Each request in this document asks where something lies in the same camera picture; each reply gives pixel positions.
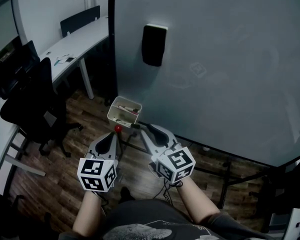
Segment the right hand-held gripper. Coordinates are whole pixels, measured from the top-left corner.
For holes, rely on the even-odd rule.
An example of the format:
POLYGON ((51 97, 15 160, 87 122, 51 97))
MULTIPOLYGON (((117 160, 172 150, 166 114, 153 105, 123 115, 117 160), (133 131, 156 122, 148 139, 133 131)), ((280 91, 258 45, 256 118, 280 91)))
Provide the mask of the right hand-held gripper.
POLYGON ((140 129, 143 144, 151 155, 149 168, 154 175, 174 185, 192 174, 196 161, 171 131, 155 124, 141 127, 133 123, 130 127, 140 129))

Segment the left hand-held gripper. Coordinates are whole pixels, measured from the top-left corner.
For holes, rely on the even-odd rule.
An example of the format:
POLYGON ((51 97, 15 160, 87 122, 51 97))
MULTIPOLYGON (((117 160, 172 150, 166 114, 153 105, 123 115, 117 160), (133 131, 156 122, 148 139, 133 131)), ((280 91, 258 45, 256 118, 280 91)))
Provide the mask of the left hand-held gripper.
POLYGON ((79 160, 77 177, 86 191, 108 192, 117 178, 118 138, 114 132, 94 140, 79 160))

